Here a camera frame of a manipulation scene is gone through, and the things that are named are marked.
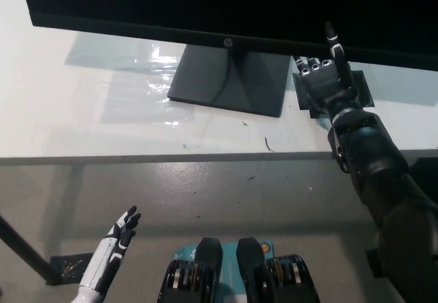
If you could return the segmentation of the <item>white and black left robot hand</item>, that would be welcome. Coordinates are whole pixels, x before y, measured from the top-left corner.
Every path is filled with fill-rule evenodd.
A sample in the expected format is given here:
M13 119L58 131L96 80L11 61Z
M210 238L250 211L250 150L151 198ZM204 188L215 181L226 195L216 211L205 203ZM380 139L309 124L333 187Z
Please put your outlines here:
M141 218L136 211L135 205L125 211L100 241L79 283L80 288L91 289L100 296L107 293L136 234L135 227Z

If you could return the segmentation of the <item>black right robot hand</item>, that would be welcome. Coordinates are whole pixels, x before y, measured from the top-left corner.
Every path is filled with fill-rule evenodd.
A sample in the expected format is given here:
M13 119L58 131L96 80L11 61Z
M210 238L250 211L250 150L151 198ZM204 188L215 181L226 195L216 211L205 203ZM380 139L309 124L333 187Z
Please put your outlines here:
M295 56L301 83L311 101L330 120L339 114L359 110L359 91L356 88L344 48L330 22L325 24L326 41L331 57L317 62L310 57L306 62Z

